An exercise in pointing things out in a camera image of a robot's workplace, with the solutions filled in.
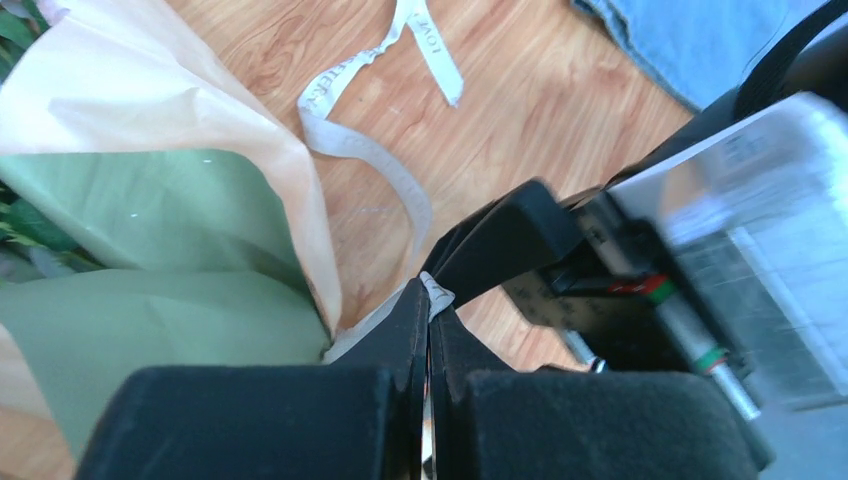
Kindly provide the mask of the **white gold-lettered ribbon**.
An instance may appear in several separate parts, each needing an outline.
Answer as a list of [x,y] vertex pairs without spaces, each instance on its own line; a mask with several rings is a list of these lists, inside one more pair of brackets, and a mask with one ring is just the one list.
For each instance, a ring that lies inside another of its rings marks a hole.
[[320,162],[344,292],[341,328],[422,263],[441,227],[428,163],[464,79],[427,1],[307,1],[298,102]]

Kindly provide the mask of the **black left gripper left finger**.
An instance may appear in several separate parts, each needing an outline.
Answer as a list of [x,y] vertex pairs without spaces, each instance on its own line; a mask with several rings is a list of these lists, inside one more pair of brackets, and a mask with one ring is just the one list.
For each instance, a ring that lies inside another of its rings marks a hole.
[[150,367],[101,417],[80,479],[417,479],[431,282],[326,365]]

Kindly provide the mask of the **green and peach wrapping paper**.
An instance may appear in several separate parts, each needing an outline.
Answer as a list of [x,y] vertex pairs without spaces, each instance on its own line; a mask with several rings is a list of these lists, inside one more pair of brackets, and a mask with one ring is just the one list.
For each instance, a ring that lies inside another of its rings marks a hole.
[[133,372],[320,358],[341,289],[313,159],[163,1],[54,1],[1,87],[1,179],[98,263],[1,290],[73,455]]

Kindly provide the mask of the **pink fake flower bouquet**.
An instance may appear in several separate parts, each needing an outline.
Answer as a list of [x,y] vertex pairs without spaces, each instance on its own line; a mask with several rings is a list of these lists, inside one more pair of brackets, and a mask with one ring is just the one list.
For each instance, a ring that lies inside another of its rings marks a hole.
[[[1,3],[1,80],[69,9],[64,1]],[[31,202],[1,184],[1,284],[96,271],[103,266]]]

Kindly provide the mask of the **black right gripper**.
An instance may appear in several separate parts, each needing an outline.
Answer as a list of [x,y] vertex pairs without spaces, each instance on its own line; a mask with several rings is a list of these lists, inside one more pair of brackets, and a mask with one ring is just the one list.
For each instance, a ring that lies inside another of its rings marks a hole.
[[744,383],[748,354],[647,222],[607,202],[569,210],[530,179],[445,233],[422,269],[455,294],[456,307],[504,283],[528,321],[556,330],[596,372],[710,380],[734,408],[755,466],[774,462],[757,424],[760,401]]

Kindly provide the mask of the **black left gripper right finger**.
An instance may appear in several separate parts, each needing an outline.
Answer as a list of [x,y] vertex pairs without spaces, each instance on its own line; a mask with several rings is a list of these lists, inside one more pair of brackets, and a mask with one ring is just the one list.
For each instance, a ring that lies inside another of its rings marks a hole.
[[453,310],[429,327],[439,479],[755,479],[734,412],[679,372],[519,372]]

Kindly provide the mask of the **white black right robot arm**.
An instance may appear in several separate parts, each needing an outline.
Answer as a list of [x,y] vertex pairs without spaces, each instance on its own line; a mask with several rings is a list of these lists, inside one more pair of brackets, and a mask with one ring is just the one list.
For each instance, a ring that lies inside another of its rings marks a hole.
[[585,373],[430,328],[432,479],[847,475],[847,5],[607,184],[532,179],[439,240],[463,305],[502,288]]

